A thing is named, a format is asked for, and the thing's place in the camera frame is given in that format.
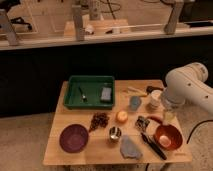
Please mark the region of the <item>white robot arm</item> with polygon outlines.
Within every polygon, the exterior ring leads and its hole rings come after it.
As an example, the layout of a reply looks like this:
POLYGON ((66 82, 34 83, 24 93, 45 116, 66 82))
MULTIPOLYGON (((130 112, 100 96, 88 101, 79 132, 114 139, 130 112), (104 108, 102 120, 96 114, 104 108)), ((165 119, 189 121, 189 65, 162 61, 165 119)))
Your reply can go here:
POLYGON ((206 66, 199 62, 172 69, 166 74, 166 88, 161 93, 165 112, 174 112, 186 100, 213 114, 213 88, 205 84, 208 78, 206 66))

